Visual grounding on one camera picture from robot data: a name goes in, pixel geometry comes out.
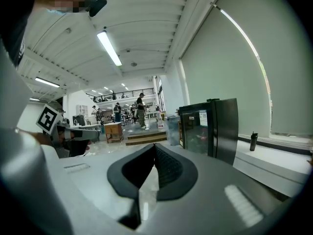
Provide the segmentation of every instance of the black appliance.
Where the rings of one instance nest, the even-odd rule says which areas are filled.
[[[209,99],[179,108],[183,148],[233,165],[238,140],[237,99]]]
[[[73,123],[75,125],[75,120],[77,120],[77,123],[80,125],[80,126],[85,126],[85,119],[84,119],[84,116],[83,115],[78,115],[78,116],[73,116]]]

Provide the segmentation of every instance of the ceiling light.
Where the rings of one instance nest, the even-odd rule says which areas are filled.
[[[99,38],[100,42],[102,43],[103,47],[106,49],[109,56],[112,58],[113,62],[116,66],[121,66],[121,60],[119,60],[106,32],[101,32],[97,34],[97,37]]]
[[[38,82],[44,83],[44,84],[51,85],[51,86],[56,87],[56,88],[59,88],[59,87],[60,87],[60,85],[58,85],[58,84],[55,84],[55,83],[49,82],[49,81],[44,80],[44,79],[39,78],[39,77],[36,77],[36,78],[35,78],[35,80],[36,80],[36,81],[38,81]]]

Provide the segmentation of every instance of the wooden platform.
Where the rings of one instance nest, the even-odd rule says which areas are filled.
[[[152,137],[145,137],[145,138],[135,138],[126,141],[126,145],[136,145],[136,144],[144,144],[144,143],[155,143],[167,140],[166,135],[157,135]]]
[[[144,134],[136,134],[136,135],[129,135],[128,139],[142,139],[142,138],[150,138],[150,137],[157,137],[157,136],[162,136],[166,135],[165,131],[162,132],[152,132],[152,133],[144,133]]]

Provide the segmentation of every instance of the balcony railing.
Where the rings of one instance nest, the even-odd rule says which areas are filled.
[[[126,92],[115,93],[115,96],[116,96],[115,100],[126,99],[129,97],[139,97],[140,93],[144,93],[145,96],[148,96],[148,95],[154,95],[155,91],[154,91],[154,88],[150,88],[150,89],[142,89],[142,90],[136,90],[136,91],[126,91]],[[113,94],[107,94],[107,95],[103,95],[103,96],[92,96],[90,94],[87,94],[87,96],[89,96],[90,99],[93,100],[95,103],[101,103],[101,102],[113,100]]]

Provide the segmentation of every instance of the wooden cabinet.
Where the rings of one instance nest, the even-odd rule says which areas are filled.
[[[122,123],[109,123],[104,125],[104,131],[107,137],[107,142],[120,141],[124,139]]]

